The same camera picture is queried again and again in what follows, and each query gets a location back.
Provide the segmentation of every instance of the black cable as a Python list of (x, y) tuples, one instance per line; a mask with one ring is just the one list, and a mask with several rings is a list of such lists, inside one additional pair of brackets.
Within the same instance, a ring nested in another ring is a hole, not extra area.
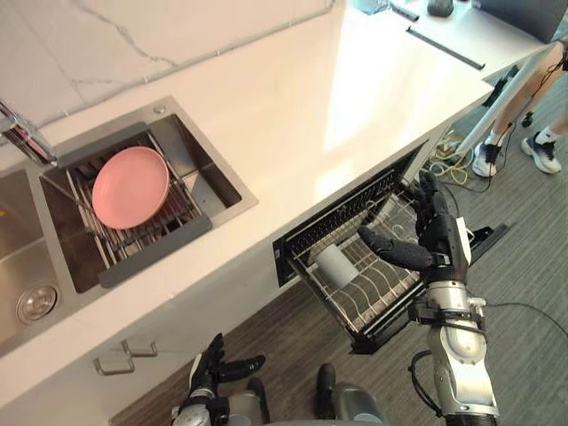
[[(504, 153), (505, 158), (504, 158), (503, 167), (502, 167), (503, 169), (505, 169), (505, 166), (507, 165), (507, 151), (509, 150), (509, 145), (510, 145), (510, 141), (511, 141), (511, 138), (513, 136), (513, 133), (517, 129), (517, 122), (518, 122), (519, 117), (521, 116), (521, 114), (523, 114), (525, 109), (531, 105), (531, 102), (533, 102), (533, 99), (536, 96), (536, 94), (540, 91), (540, 89), (542, 89), (542, 86), (544, 86), (544, 84), (548, 81), (548, 79), (555, 73), (555, 71), (557, 71), (558, 68), (560, 68), (563, 65), (563, 63), (564, 63), (564, 59), (561, 60), (560, 62), (558, 62), (557, 64), (551, 65), (550, 67), (547, 68), (546, 74), (540, 79), (539, 87), (537, 87), (536, 90), (532, 93), (529, 100), (525, 103), (525, 106), (523, 106), (523, 108), (521, 108), (521, 110), (519, 111), (517, 116), (513, 119), (513, 122), (509, 123), (507, 130), (510, 129), (511, 127), (513, 128), (513, 130), (509, 132), (507, 145), (505, 146), (505, 153)], [(501, 139), (503, 138), (503, 136), (505, 136), (505, 134), (507, 134), (506, 131), (505, 131), (505, 133), (500, 135), (499, 140), (497, 141), (496, 145), (499, 145), (499, 142), (501, 142)], [(470, 191), (472, 193), (485, 193), (485, 192), (489, 191), (489, 188), (491, 188), (492, 178), (493, 178), (493, 176), (491, 176), (491, 174), (490, 174), (489, 179), (487, 181), (487, 186), (480, 191), (473, 189), (473, 188), (470, 188), (470, 187), (467, 187), (466, 185), (453, 184), (453, 183), (450, 183), (450, 182), (444, 182), (444, 184), (452, 185), (452, 186), (458, 186), (458, 187), (463, 188), (466, 191)]]
[[(468, 295), (470, 295), (472, 297), (478, 297), (478, 296), (474, 295), (473, 293), (471, 293), (469, 290), (466, 290), (466, 291), (467, 291)], [(535, 312), (539, 313), (540, 315), (546, 317), (550, 322), (552, 322), (555, 326), (557, 326), (558, 329), (568, 339), (568, 331), (566, 331), (566, 329), (564, 327), (562, 327), (558, 321), (556, 321), (554, 318), (552, 318), (550, 315), (548, 315), (542, 309), (537, 308), (536, 306), (532, 306), (531, 304), (526, 304), (524, 302), (501, 302), (501, 303), (497, 303), (497, 304), (487, 302), (486, 306), (488, 308), (501, 308), (501, 307), (504, 307), (504, 306), (523, 306), (525, 308), (532, 309), (533, 311), (535, 311)]]
[(408, 371), (410, 372), (412, 385), (414, 386), (414, 391), (416, 392), (416, 395), (418, 395), (418, 398), (420, 398), (428, 408), (434, 411), (437, 417), (442, 417), (444, 415), (442, 409), (439, 407), (438, 404), (436, 404), (436, 402), (434, 402), (434, 399), (430, 397), (430, 395), (423, 388), (420, 381), (418, 380), (418, 377), (416, 376), (416, 363), (422, 358), (428, 357), (431, 354), (432, 351), (420, 351), (416, 353), (412, 357), (412, 361), (410, 361), (410, 366), (408, 366)]
[(485, 335), (485, 331), (480, 330), (479, 328), (461, 326), (460, 324), (454, 324), (453, 322), (440, 321), (437, 322), (435, 325), (442, 327), (449, 327), (449, 328), (457, 328), (459, 330), (465, 330), (465, 331), (470, 331), (471, 333), (477, 333), (478, 335)]
[(450, 188), (447, 187), (446, 182), (441, 182), (442, 186), (446, 189), (447, 193), (450, 194), (450, 197), (452, 198), (452, 201), (454, 202), (454, 206), (455, 206), (455, 215), (457, 217), (461, 216), (460, 214), (460, 205), (458, 204), (458, 201), (455, 198), (454, 193), (452, 192), (452, 190)]

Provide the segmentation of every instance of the white sneaker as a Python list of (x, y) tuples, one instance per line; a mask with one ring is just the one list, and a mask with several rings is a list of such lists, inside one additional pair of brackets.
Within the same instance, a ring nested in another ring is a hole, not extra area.
[(475, 159), (471, 164), (471, 169), (474, 173), (482, 178), (489, 178), (497, 173), (495, 162), (497, 161), (497, 154), (500, 152), (501, 147), (497, 145), (486, 145), (480, 143), (473, 150)]
[(554, 156), (554, 141), (546, 144), (537, 144), (535, 139), (538, 133), (531, 138), (524, 138), (521, 142), (521, 149), (534, 160), (536, 167), (545, 173), (558, 173), (562, 170), (562, 165)]

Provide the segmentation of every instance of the gray carpet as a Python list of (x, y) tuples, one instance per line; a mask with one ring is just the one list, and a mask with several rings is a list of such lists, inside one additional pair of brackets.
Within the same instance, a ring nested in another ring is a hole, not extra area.
[[(539, 172), (519, 149), (521, 138), (541, 129), (568, 99), (565, 75), (535, 109), (530, 129), (517, 127), (507, 164), (482, 194), (452, 187), (470, 228), (513, 225), (470, 271), (469, 288), (492, 302), (533, 304), (568, 327), (568, 146), (557, 156), (565, 169)], [(455, 124), (467, 133), (484, 110)], [(483, 189), (486, 182), (473, 182)], [(501, 425), (568, 424), (568, 342), (547, 319), (522, 307), (487, 309), (487, 357)], [(393, 425), (443, 424), (414, 394), (406, 367), (426, 348), (426, 327), (411, 325), (373, 356), (350, 355), (346, 334), (305, 285), (297, 285), (226, 337), (228, 359), (264, 353), (259, 376), (266, 386), (273, 420), (312, 418), (315, 375), (320, 364), (335, 365), (338, 379), (367, 388)], [(184, 396), (184, 367), (133, 406), (113, 425), (170, 424), (170, 407)], [(419, 377), (432, 392), (431, 364)], [(222, 388), (242, 389), (244, 383)]]

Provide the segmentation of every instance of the faucet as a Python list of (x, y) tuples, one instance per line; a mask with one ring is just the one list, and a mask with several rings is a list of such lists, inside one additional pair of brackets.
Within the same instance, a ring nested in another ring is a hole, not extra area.
[(8, 142), (40, 165), (56, 160), (39, 129), (0, 99), (0, 146)]

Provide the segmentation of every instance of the marble backsplash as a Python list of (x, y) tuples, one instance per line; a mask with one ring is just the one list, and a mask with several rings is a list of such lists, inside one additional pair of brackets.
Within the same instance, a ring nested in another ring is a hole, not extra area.
[(330, 3), (0, 0), (0, 98), (42, 125)]

